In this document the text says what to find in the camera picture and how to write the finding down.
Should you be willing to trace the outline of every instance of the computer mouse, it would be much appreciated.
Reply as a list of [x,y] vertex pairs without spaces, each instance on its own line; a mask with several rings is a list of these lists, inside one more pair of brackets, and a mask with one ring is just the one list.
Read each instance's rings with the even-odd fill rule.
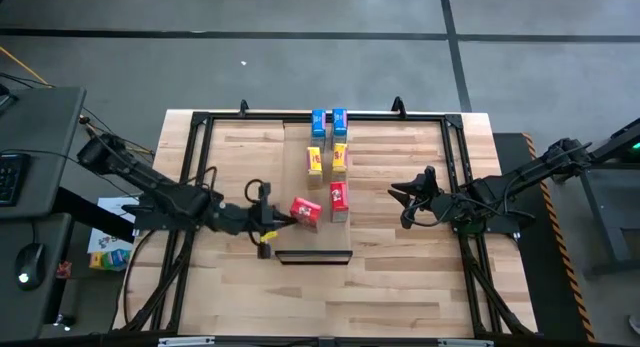
[[16,282],[24,291],[38,288],[44,281],[44,245],[31,243],[24,246],[16,257]]

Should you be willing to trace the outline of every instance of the keyboard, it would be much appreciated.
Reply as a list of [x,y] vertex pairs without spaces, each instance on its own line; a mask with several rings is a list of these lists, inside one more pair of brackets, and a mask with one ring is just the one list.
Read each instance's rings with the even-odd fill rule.
[[0,154],[0,208],[18,203],[30,158],[24,153]]

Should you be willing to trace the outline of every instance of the wood grain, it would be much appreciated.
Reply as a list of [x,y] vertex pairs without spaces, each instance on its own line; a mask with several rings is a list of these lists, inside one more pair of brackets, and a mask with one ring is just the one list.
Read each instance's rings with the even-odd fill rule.
[[[176,180],[191,113],[168,111],[160,137],[154,167]],[[463,121],[474,177],[499,174],[488,116],[463,114]],[[261,178],[272,183],[271,201],[288,209],[291,191],[283,173],[284,146],[287,136],[302,132],[287,128],[280,121],[216,122],[208,164],[218,167],[216,189],[227,201],[246,205],[244,184]],[[460,251],[450,227],[402,229],[401,206],[386,193],[391,182],[412,180],[427,164],[435,167],[440,186],[449,190],[441,141],[439,127],[431,123],[350,122],[348,237],[354,258],[349,266],[282,266],[275,260],[257,260],[246,236],[201,230],[191,260],[180,333],[471,336]],[[460,168],[456,139],[452,141]],[[419,213],[417,218],[433,221],[429,213]],[[165,233],[150,238],[131,270],[130,315],[144,304],[158,281],[166,238]],[[496,288],[522,322],[535,330],[515,244],[504,236],[488,235],[487,248]],[[172,299],[170,290],[167,317]],[[488,326],[486,299],[480,291],[479,300]],[[122,324],[120,309],[114,327]]]

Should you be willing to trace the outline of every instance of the blue box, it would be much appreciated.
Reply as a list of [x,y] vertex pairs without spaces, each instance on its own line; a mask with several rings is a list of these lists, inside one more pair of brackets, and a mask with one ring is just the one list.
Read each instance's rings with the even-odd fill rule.
[[332,144],[347,143],[347,109],[333,109]]
[[325,110],[311,111],[311,137],[324,138],[327,130],[327,112]]

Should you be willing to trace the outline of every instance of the small cardboard box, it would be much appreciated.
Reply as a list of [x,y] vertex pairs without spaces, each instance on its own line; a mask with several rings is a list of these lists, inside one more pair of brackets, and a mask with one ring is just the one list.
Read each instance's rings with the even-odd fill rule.
[[315,232],[318,231],[318,220],[322,214],[322,206],[296,197],[293,199],[289,213],[291,213],[291,217],[297,219],[302,226]]
[[333,109],[333,131],[331,144],[347,143],[347,109]]
[[332,181],[347,180],[348,147],[346,143],[336,143],[333,146],[333,164],[331,170]]
[[349,196],[346,182],[331,182],[331,222],[346,222],[349,218]]
[[307,184],[310,189],[322,187],[322,152],[320,147],[307,147]]
[[325,110],[311,111],[311,147],[320,148],[324,152],[327,136],[327,112]]

